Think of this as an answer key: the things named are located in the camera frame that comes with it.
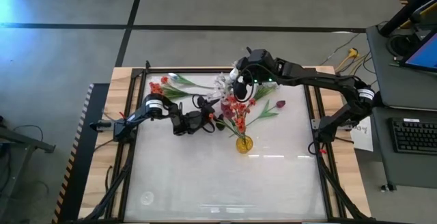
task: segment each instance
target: concrete floor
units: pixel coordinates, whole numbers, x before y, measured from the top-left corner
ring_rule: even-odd
[[[126,24],[134,0],[0,0],[0,23]],[[398,0],[141,0],[135,24],[367,27],[390,19]],[[45,181],[51,194],[38,203],[12,203],[8,220],[48,223],[87,87],[108,83],[124,30],[0,28],[0,114],[11,127],[36,124],[54,154],[36,152],[18,195],[40,196],[29,185]],[[323,62],[351,33],[133,31],[123,66],[228,66],[245,47],[305,66]],[[350,47],[368,52],[364,34],[327,63],[337,65]],[[357,75],[373,82],[361,68]],[[23,131],[36,136],[30,130]],[[383,194],[380,163],[358,153],[372,214],[385,221],[432,223],[437,191],[400,187]]]

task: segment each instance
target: white artificial flower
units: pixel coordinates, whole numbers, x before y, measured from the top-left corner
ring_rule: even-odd
[[[172,79],[174,81],[176,81],[179,78],[179,76],[175,73],[169,73],[169,76],[170,76],[170,79]]]

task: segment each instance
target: paper label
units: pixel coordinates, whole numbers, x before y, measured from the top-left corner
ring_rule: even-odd
[[[419,119],[404,118],[404,122],[421,122]]]
[[[350,135],[356,149],[373,151],[370,117],[361,120],[361,122],[350,131]]]
[[[149,100],[145,103],[146,106],[149,106],[149,108],[159,108],[163,109],[163,103],[161,100]]]

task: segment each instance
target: purple tulip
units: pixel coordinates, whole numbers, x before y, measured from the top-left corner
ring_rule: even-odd
[[[276,107],[278,109],[284,107],[284,105],[285,105],[285,100],[280,100],[280,101],[276,102]]]

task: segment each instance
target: keyboard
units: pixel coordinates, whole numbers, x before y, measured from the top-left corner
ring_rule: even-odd
[[[396,152],[437,155],[437,120],[390,118]]]

